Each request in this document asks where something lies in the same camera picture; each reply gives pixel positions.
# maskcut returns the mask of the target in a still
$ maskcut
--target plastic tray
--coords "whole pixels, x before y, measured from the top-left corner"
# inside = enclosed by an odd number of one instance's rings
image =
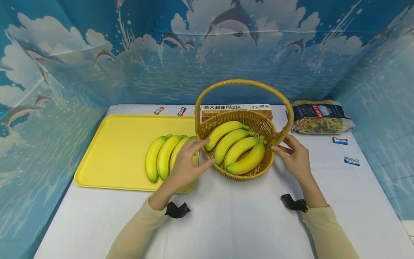
[[[195,136],[193,116],[110,115],[99,125],[74,181],[79,186],[156,191],[162,184],[150,182],[145,156],[152,141],[168,134]],[[198,165],[199,152],[194,156]],[[196,182],[182,188],[187,193]]]

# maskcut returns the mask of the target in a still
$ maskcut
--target woven basket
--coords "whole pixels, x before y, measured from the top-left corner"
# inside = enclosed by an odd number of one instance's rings
[[[204,96],[210,92],[211,90],[223,86],[223,85],[231,85],[231,84],[245,84],[245,85],[253,85],[260,88],[263,88],[265,90],[268,90],[269,92],[276,95],[278,98],[281,99],[283,104],[287,108],[288,112],[288,123],[287,125],[282,129],[281,133],[278,135],[277,138],[273,138],[273,134],[276,133],[276,129],[273,125],[273,123],[264,115],[257,113],[255,111],[249,111],[249,110],[235,110],[235,111],[228,111],[224,113],[220,113],[218,115],[215,115],[208,120],[200,123],[200,106],[201,101],[204,98]],[[256,166],[253,170],[242,174],[242,175],[236,175],[231,174],[227,172],[223,165],[217,166],[216,164],[213,164],[214,168],[219,171],[222,175],[233,179],[237,181],[249,181],[252,179],[255,179],[261,175],[263,175],[265,172],[267,172],[273,163],[274,154],[270,150],[270,147],[272,145],[278,146],[284,137],[289,133],[292,124],[293,124],[293,109],[290,105],[289,101],[286,99],[285,96],[283,96],[279,91],[272,88],[269,85],[253,81],[253,80],[245,80],[245,79],[232,79],[232,80],[225,80],[219,83],[215,83],[214,85],[211,85],[206,90],[204,90],[200,96],[197,99],[197,102],[195,103],[195,133],[199,139],[206,139],[208,138],[209,134],[220,124],[227,122],[227,121],[239,121],[243,123],[244,125],[247,125],[250,127],[250,131],[254,131],[256,133],[256,137],[259,137],[260,135],[264,135],[265,139],[267,140],[266,145],[266,153],[265,157],[261,161],[261,163]],[[212,158],[213,150],[207,151],[205,147],[202,148],[204,154],[207,156],[208,159]],[[241,156],[243,158],[246,156],[248,151]]]

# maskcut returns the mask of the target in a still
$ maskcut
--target banana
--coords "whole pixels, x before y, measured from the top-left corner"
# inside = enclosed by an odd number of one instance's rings
[[[214,159],[216,160],[216,165],[221,165],[227,151],[234,143],[246,137],[253,137],[254,135],[256,135],[254,132],[246,131],[244,129],[237,129],[225,135],[219,141],[216,149],[214,150]]]
[[[148,148],[147,156],[145,158],[145,171],[148,179],[156,183],[158,182],[158,171],[156,169],[156,162],[159,150],[164,142],[171,137],[172,134],[156,138]]]
[[[176,163],[178,152],[180,152],[181,148],[183,147],[186,141],[192,140],[193,138],[195,138],[195,136],[182,138],[174,148],[170,159],[170,173],[173,170],[174,164]]]
[[[168,166],[170,165],[170,157],[173,149],[178,144],[178,142],[185,137],[187,137],[187,135],[172,136],[171,138],[167,139],[159,149],[156,169],[158,171],[159,177],[162,180],[167,179],[168,175],[170,174]]]
[[[228,121],[228,122],[218,125],[208,136],[208,138],[210,139],[210,142],[206,144],[205,146],[206,150],[207,151],[213,150],[213,148],[217,145],[220,139],[224,137],[224,135],[226,135],[230,131],[234,131],[237,129],[244,129],[248,131],[249,127],[238,121]]]
[[[226,170],[232,174],[245,174],[250,170],[253,170],[265,157],[265,138],[261,136],[259,143],[257,143],[253,149],[243,159],[234,162],[226,167]]]
[[[252,149],[258,142],[258,138],[249,137],[244,138],[231,146],[224,158],[223,168],[226,168],[229,164],[233,164],[244,152]]]

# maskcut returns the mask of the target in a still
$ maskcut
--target white table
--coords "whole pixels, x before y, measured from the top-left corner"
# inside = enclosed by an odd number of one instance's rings
[[[161,115],[177,115],[181,105],[163,105]],[[110,114],[151,114],[159,105],[116,105]],[[184,115],[194,114],[186,105]],[[273,123],[281,129],[284,106],[272,106]],[[313,174],[337,218],[362,259],[413,258],[414,246],[388,202],[351,133],[349,146],[333,144],[330,136],[295,135],[310,150]],[[345,164],[343,157],[361,166]],[[297,212],[286,209],[280,196],[302,198],[298,184],[276,156],[262,177],[236,182],[213,169],[188,194],[191,212],[163,225],[146,258],[314,258],[307,229]],[[141,207],[148,192],[93,189],[71,184],[35,259],[102,259],[113,240]]]

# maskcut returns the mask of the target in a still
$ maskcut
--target person's left hand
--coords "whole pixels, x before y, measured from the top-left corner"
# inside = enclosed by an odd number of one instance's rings
[[[166,183],[173,185],[175,189],[179,190],[207,171],[214,164],[214,159],[209,159],[197,167],[193,164],[193,156],[202,146],[209,142],[209,139],[201,140],[197,138],[187,141],[178,153],[176,163]]]

